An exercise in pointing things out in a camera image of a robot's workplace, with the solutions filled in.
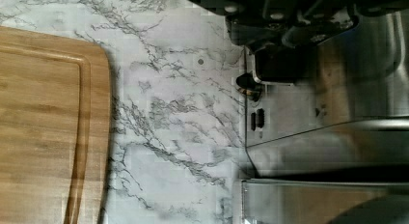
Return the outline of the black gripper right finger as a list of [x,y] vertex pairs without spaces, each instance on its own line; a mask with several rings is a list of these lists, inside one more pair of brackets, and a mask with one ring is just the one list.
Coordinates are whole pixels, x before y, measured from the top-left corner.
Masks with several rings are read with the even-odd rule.
[[359,17],[345,6],[296,9],[281,43],[289,48],[319,44],[355,28],[358,23]]

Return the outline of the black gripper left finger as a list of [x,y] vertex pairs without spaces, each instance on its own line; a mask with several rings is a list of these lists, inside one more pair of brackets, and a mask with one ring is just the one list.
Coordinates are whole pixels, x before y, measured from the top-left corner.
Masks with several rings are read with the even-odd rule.
[[244,0],[244,8],[225,19],[232,43],[252,52],[280,45],[299,0]]

